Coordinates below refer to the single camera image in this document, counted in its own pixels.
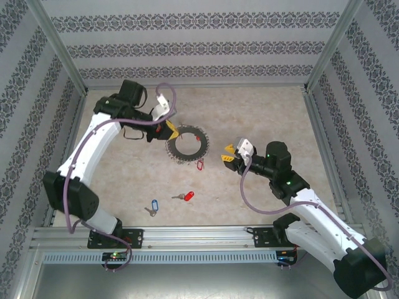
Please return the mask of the aluminium frame rail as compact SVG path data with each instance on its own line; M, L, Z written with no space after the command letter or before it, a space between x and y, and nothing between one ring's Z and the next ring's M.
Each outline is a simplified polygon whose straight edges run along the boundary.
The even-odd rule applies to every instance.
M315 104L313 96L307 91L302 92L304 103L310 118L312 129L314 131L317 146L320 151L321 159L327 174L327 179L334 197L334 202L342 208L342 212L339 215L344 216L344 221L349 224L354 224L355 221L350 212L350 208L347 202L347 198L342 187L337 168L330 150L327 135L325 134L324 126L319 115L319 111Z
M82 114L84 112L85 104L87 100L87 93L83 94L79 98L79 104L76 106L74 110L74 114L71 116L71 121L69 123L66 140L64 147L62 149L62 156L55 162L52 163L49 170L56 171L59 166L61 166L71 155L74 150L75 141L77 138L77 134L79 131L80 122L82 119ZM44 219L42 223L42 227L50 227L53 226L55 215L57 211L55 211L51 206L48 204L45 210Z
M269 87L300 87L306 88L305 83L170 83L173 88L269 88ZM119 90L121 84L92 85L87 90Z

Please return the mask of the wide aluminium mounting rail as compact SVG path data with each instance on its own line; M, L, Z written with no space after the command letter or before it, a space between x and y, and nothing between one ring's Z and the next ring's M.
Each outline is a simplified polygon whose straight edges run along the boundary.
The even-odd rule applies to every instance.
M255 249L254 239L240 225L143 227L142 250L215 251ZM78 227L74 234L65 227L34 229L30 250L82 251L87 248L89 230Z

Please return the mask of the aluminium frame post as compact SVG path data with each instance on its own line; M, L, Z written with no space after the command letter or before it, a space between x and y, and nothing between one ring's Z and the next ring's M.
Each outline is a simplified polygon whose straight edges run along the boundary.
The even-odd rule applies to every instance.
M62 65L66 69L69 77L74 83L75 87L81 95L86 95L88 88L78 70L74 61L72 60L67 47L63 43L55 25L53 24L50 16L46 12L41 0L25 0L28 8L31 10L36 21L42 28L42 31L50 42L54 52L59 57Z
M44 253L40 247L28 250L10 299L33 299L43 259Z
M357 11L362 5L363 0L348 0L348 3L340 15L335 28L332 31L324 49L321 52L320 57L312 69L307 82L304 84L304 87L301 89L303 94L308 93L313 90L316 83L318 82L320 76L325 70L327 64L331 56L336 51L340 41L345 35L346 30L348 29L352 19L355 17Z

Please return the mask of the blue tag with key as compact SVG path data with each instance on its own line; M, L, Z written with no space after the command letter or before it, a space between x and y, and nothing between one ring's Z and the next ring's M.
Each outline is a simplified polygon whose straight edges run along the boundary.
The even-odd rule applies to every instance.
M144 210L149 213L150 217L155 217L159 210L158 201L156 199L152 200L151 207L145 207Z

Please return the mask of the grey metal panel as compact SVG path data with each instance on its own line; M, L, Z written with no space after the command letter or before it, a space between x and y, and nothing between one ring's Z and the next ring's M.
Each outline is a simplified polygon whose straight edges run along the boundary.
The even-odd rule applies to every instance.
M33 299L350 299L312 259L292 270L269 263L45 265Z

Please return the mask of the metal keyring with split rings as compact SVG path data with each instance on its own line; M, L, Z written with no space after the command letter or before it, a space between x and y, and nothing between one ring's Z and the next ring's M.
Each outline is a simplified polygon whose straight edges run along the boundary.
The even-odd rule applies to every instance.
M179 136L166 142L168 156L178 164L187 164L204 158L209 151L209 138L197 126L181 125Z

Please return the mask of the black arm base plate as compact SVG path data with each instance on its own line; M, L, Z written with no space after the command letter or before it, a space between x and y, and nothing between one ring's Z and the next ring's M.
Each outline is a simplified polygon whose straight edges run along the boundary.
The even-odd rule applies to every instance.
M143 229L122 229L118 237L128 243L133 249L140 249L143 241ZM89 249L126 249L127 246L110 237L90 231L87 242Z
M286 230L278 229L273 226L267 227L247 227L246 232L252 235L256 248L294 248L301 246L289 241Z

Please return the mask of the small circuit board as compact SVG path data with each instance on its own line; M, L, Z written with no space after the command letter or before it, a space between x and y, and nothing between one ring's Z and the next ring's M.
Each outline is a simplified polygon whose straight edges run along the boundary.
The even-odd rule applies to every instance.
M294 265L297 262L298 254L296 250L277 251L277 260L282 265Z
M125 262L127 260L127 253L126 252L104 252L102 254L102 261L103 262Z

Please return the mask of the red tag with key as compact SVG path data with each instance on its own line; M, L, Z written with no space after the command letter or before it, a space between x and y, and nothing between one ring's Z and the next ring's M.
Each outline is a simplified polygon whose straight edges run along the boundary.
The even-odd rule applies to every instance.
M193 191L189 191L188 193L181 193L176 196L172 196L172 199L180 199L183 201L190 201L193 197L195 196L195 193Z

